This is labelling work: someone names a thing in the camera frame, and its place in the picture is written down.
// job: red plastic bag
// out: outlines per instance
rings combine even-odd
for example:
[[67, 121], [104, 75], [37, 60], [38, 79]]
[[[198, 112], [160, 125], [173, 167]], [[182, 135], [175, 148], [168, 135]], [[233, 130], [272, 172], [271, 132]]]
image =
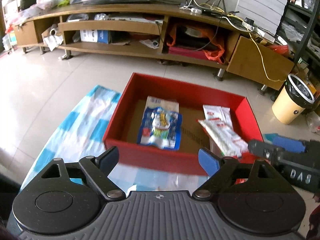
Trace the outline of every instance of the red plastic bag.
[[289, 55], [288, 45], [271, 45], [271, 46], [267, 46], [267, 48], [273, 50], [274, 52], [276, 52], [282, 56]]
[[215, 35], [215, 31], [210, 26], [203, 25], [202, 23], [177, 21], [175, 24], [170, 25], [168, 27], [168, 34], [171, 37], [171, 41], [167, 41], [167, 45], [169, 47], [176, 44], [177, 27], [180, 25], [201, 31], [202, 37], [209, 38], [211, 40], [211, 43], [217, 46], [218, 49], [216, 51], [208, 51], [203, 49], [202, 51], [204, 52], [207, 59], [216, 61], [219, 64], [224, 64], [224, 59], [222, 57], [225, 52], [224, 36], [220, 35], [220, 33], [217, 33], [217, 35]]

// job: trash can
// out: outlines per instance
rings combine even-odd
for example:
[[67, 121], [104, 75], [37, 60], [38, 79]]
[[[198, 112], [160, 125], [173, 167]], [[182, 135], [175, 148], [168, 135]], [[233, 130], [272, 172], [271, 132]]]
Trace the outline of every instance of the trash can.
[[307, 85], [297, 76], [289, 74], [272, 111], [281, 123], [289, 124], [304, 109], [311, 108], [314, 102], [315, 98]]

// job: red and white packet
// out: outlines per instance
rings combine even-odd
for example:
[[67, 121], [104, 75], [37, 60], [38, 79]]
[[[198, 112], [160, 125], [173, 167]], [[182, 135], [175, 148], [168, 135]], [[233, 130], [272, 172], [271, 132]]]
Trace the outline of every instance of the red and white packet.
[[240, 158], [243, 153], [248, 152], [248, 144], [236, 134], [225, 122], [219, 118], [211, 120], [198, 120], [215, 145], [211, 145], [211, 151], [222, 152], [224, 156], [237, 156]]

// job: metal leg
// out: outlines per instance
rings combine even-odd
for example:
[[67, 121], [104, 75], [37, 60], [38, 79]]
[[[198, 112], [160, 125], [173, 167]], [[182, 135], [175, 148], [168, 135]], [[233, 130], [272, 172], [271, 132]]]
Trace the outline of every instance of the metal leg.
[[225, 73], [225, 69], [221, 68], [219, 69], [218, 71], [218, 74], [217, 75], [214, 75], [214, 78], [217, 80], [217, 81], [222, 81], [223, 79], [223, 74]]
[[65, 54], [61, 57], [61, 60], [67, 60], [67, 59], [71, 59], [73, 58], [73, 56], [71, 55], [71, 50], [64, 50]]
[[263, 85], [262, 88], [258, 89], [259, 94], [264, 96], [264, 94], [266, 93], [267, 88], [268, 88], [268, 86]]
[[47, 52], [44, 47], [39, 47], [39, 48], [40, 48], [40, 55], [43, 55], [44, 53]]

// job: tv stand shelf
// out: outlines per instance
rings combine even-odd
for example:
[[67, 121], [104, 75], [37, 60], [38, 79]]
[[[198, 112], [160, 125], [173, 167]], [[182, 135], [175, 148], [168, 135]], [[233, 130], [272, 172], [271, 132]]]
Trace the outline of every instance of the tv stand shelf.
[[[115, 20], [66, 22], [68, 16], [71, 14], [111, 12], [152, 14], [164, 20], [162, 25], [157, 25], [154, 23]], [[192, 20], [215, 26], [219, 25], [219, 32], [224, 36], [225, 53], [223, 56], [225, 59], [225, 64], [222, 65], [212, 60], [203, 60], [167, 53], [165, 45], [162, 41], [164, 41], [166, 38], [169, 22], [179, 19]], [[241, 44], [239, 44], [241, 42], [241, 38], [245, 39], [244, 37], [241, 37], [241, 35], [246, 36], [246, 33], [242, 33], [234, 29], [225, 19], [220, 20], [209, 16], [193, 14], [190, 11], [179, 9], [179, 6], [177, 5], [164, 5], [156, 3], [84, 6], [82, 4], [75, 4], [62, 8], [56, 8], [47, 12], [46, 14], [28, 19], [22, 24], [21, 27], [14, 26], [18, 47], [21, 47], [24, 49], [24, 51], [26, 51], [27, 47], [38, 46], [43, 53], [44, 47], [46, 46], [43, 43], [41, 34], [50, 26], [52, 26], [52, 24], [58, 24], [59, 30], [63, 33], [64, 43], [58, 48], [64, 49], [67, 56], [70, 56], [72, 51], [79, 51], [86, 53], [126, 55], [135, 57], [148, 57], [161, 60], [171, 60], [218, 68], [220, 69], [217, 78], [218, 80], [222, 79], [223, 73], [227, 70], [228, 72], [236, 73], [277, 90], [279, 90], [282, 85], [282, 82], [269, 81], [264, 76], [262, 67], [262, 71], [260, 70], [260, 68], [257, 71], [257, 67], [260, 67], [260, 65], [262, 65], [259, 52], [255, 51], [254, 49], [246, 50], [242, 48]], [[113, 30], [145, 33], [160, 35], [161, 41], [158, 49], [151, 49], [140, 43], [139, 41], [132, 41], [129, 45], [113, 45], [91, 42], [73, 43], [72, 36], [74, 35], [76, 30]], [[244, 60], [243, 58], [241, 64], [238, 63], [239, 60], [232, 60], [233, 58], [238, 58], [239, 53], [241, 53], [242, 57], [250, 57], [250, 65], [246, 64], [246, 60]], [[285, 80], [286, 76], [290, 73], [293, 67], [293, 63], [274, 52], [272, 52], [272, 60], [270, 61], [276, 62], [276, 65], [271, 64], [269, 66], [270, 69], [268, 70], [268, 75], [270, 75], [274, 80]]]

